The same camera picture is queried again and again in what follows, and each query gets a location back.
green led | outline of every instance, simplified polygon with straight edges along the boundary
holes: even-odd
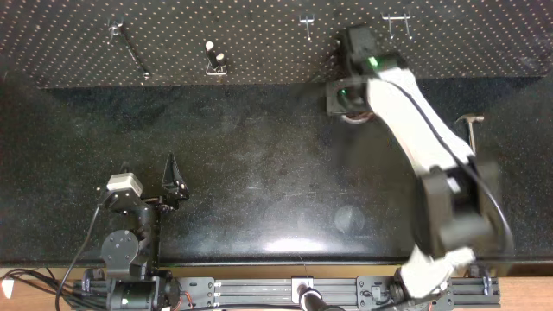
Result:
[[[369,60],[371,67],[376,68],[378,66],[378,60],[376,58],[371,56],[367,60]]]

wooden surface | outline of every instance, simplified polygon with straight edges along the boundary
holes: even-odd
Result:
[[[551,310],[553,306],[553,277],[504,277],[499,279],[501,289],[501,310]],[[16,282],[11,299],[0,294],[0,309],[11,310],[53,310],[54,297]],[[62,302],[62,310],[69,307]],[[490,308],[466,309],[493,310]]]

black table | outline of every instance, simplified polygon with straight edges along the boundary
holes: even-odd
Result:
[[[499,161],[516,256],[553,259],[553,83],[423,80],[454,124],[483,111],[479,155]],[[379,121],[344,124],[296,86],[37,90],[2,84],[0,264],[68,265],[123,161],[162,192],[169,151],[191,190],[162,218],[162,263],[397,263],[410,254],[415,176]],[[80,264],[123,226],[102,211]]]

